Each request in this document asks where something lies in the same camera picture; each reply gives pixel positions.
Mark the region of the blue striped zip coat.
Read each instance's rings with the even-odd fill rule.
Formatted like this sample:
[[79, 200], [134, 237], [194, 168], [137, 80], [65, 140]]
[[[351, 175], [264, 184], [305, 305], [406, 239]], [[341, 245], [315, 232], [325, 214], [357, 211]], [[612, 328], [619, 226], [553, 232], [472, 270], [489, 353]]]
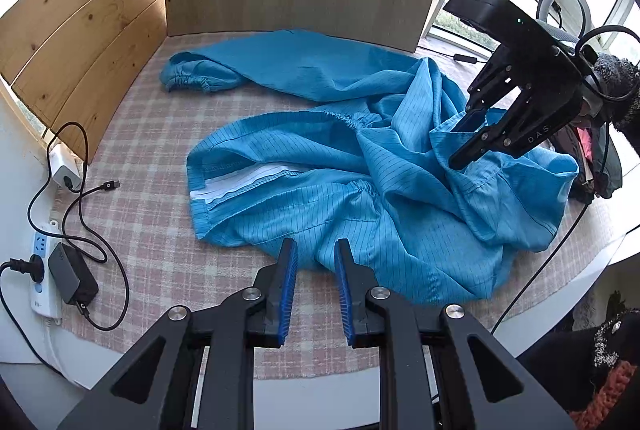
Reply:
[[167, 91], [213, 94], [254, 83], [310, 107], [214, 131], [186, 157], [195, 236], [270, 256], [293, 239], [302, 268], [333, 268], [347, 239], [380, 284], [443, 306], [492, 296], [515, 255], [549, 247], [578, 173], [535, 147], [450, 156], [466, 99], [434, 60], [308, 31], [280, 30], [172, 56]]

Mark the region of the brown folded garment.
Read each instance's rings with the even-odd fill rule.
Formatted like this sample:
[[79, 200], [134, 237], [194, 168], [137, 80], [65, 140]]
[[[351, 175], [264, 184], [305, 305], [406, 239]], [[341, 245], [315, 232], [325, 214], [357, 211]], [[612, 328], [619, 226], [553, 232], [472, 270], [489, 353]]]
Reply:
[[582, 161], [582, 143], [573, 127], [562, 127], [552, 135], [550, 142], [558, 153], [570, 155], [577, 162]]

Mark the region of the pink folded garment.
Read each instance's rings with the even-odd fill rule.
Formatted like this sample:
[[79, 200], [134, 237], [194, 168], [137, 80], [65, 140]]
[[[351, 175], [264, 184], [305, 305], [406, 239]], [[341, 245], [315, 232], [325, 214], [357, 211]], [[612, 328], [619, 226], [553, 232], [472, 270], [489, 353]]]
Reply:
[[582, 154], [584, 155], [585, 160], [593, 162], [592, 138], [590, 130], [588, 128], [577, 127], [576, 133], [578, 135], [579, 144], [582, 148]]

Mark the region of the black folded garment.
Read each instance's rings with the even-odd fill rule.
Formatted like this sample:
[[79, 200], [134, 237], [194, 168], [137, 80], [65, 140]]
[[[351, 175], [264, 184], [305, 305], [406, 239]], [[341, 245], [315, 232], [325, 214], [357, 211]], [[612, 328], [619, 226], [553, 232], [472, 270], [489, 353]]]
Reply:
[[578, 164], [578, 175], [574, 179], [572, 188], [570, 189], [570, 198], [584, 205], [590, 205], [596, 197], [590, 162], [585, 156], [580, 144], [573, 148], [572, 156]]

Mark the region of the black power adapter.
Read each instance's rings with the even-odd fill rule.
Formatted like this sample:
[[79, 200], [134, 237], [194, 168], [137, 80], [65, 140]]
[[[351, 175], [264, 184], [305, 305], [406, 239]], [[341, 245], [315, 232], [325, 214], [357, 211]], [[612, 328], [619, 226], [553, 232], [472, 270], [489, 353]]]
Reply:
[[74, 247], [58, 242], [49, 256], [48, 268], [65, 304], [88, 306], [96, 298], [98, 283]]

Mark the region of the white power strip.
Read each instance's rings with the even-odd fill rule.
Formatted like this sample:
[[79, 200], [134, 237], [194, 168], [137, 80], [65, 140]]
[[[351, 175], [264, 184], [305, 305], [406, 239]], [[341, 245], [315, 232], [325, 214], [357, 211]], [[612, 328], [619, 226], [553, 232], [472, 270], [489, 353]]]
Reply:
[[29, 304], [32, 310], [46, 318], [53, 320], [55, 324], [62, 323], [62, 300], [58, 287], [50, 274], [48, 267], [49, 257], [58, 243], [56, 237], [35, 231], [32, 238], [32, 253], [43, 263], [43, 279], [40, 283], [32, 282], [29, 291]]

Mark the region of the pink plaid table cloth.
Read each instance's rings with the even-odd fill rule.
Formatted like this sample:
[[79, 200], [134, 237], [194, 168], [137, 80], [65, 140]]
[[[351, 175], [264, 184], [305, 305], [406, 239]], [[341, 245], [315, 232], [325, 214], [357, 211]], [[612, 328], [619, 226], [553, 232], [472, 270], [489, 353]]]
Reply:
[[[124, 353], [175, 304], [191, 310], [216, 306], [228, 294], [253, 283], [258, 268], [272, 262], [250, 248], [219, 248], [194, 234], [186, 186], [186, 155], [202, 138], [237, 119], [296, 110], [311, 105], [257, 86], [203, 93], [165, 92], [160, 71], [171, 55], [249, 34], [190, 34], [167, 38], [150, 58], [115, 112], [92, 164], [87, 187], [119, 180], [111, 192], [82, 200], [90, 228], [100, 233], [122, 260], [130, 285], [124, 321], [112, 332], [94, 329], [76, 308], [63, 306], [62, 328], [81, 340]], [[611, 242], [622, 236], [614, 199], [596, 199], [575, 231], [512, 308], [510, 316], [536, 306], [568, 284]], [[539, 254], [521, 252], [509, 281], [490, 300], [469, 304], [488, 329], [526, 280], [552, 253], [582, 210], [566, 208], [558, 236]], [[117, 265], [90, 263], [100, 291], [89, 306], [98, 324], [119, 317], [124, 286]], [[329, 273], [297, 274], [291, 329], [280, 351], [256, 352], [257, 379], [312, 378], [358, 372], [378, 366], [378, 352], [347, 345], [335, 280]]]

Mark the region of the pine plank panel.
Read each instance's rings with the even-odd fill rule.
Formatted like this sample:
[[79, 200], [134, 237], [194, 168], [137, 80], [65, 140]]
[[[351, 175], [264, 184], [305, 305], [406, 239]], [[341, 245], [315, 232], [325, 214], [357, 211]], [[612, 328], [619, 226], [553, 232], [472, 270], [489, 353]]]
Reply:
[[[91, 160], [122, 99], [166, 38], [165, 0], [18, 0], [1, 19], [1, 75]], [[63, 130], [66, 122], [78, 128]]]

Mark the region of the white wall charger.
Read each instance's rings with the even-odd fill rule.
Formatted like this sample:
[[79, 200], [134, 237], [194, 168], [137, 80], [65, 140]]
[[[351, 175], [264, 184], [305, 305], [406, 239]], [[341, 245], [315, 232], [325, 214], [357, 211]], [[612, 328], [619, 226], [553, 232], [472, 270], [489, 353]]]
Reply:
[[53, 181], [66, 190], [78, 190], [82, 177], [76, 158], [62, 143], [56, 144], [49, 153]]

